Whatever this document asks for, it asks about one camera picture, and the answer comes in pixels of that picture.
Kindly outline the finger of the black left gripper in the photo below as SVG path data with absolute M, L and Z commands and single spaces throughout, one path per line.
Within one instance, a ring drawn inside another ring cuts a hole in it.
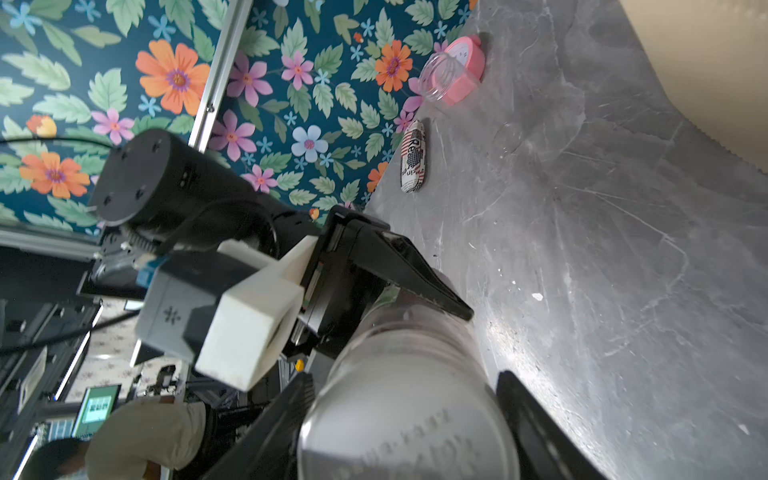
M 456 318 L 473 318 L 474 310 L 437 275 L 409 238 L 389 231 L 387 224 L 356 219 L 347 226 L 354 232 L 350 253 L 354 265 Z

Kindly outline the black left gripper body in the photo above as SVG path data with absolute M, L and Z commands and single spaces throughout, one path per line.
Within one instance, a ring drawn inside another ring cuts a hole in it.
M 358 234 L 369 226 L 388 227 L 375 217 L 334 206 L 321 230 L 301 281 L 303 304 L 290 334 L 290 354 L 318 347 L 332 358 L 345 348 L 382 281 L 351 259 Z

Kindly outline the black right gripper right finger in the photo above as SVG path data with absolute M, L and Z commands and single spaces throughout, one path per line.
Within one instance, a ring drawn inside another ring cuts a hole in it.
M 606 480 L 513 372 L 498 375 L 496 397 L 516 443 L 522 479 Z

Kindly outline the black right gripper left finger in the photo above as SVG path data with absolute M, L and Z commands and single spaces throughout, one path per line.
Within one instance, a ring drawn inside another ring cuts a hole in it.
M 296 480 L 299 432 L 314 400 L 312 376 L 306 372 L 297 374 L 203 477 Z

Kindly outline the jar with white lid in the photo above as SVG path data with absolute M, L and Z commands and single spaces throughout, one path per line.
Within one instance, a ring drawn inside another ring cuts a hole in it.
M 305 418 L 301 479 L 518 479 L 472 323 L 398 287 L 365 313 Z

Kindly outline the clear jar with dried flowers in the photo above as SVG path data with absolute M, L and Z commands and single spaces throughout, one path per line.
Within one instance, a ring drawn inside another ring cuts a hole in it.
M 453 107 L 477 89 L 477 78 L 448 53 L 433 54 L 418 79 L 421 96 L 439 106 Z

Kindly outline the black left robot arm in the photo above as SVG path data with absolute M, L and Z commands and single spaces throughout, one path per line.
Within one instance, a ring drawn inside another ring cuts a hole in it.
M 201 313 L 175 307 L 164 314 L 168 325 L 184 328 L 169 348 L 177 357 L 202 346 L 214 295 L 245 276 L 242 261 L 216 253 L 227 240 L 279 260 L 302 239 L 317 238 L 299 275 L 305 300 L 284 346 L 287 355 L 314 347 L 340 352 L 389 285 L 462 320 L 473 315 L 415 245 L 385 222 L 337 204 L 316 225 L 307 212 L 256 191 L 162 129 L 142 132 L 110 152 L 89 204 L 107 229 L 102 256 L 83 276 L 79 293 L 144 300 L 161 280 L 178 280 L 191 289 Z

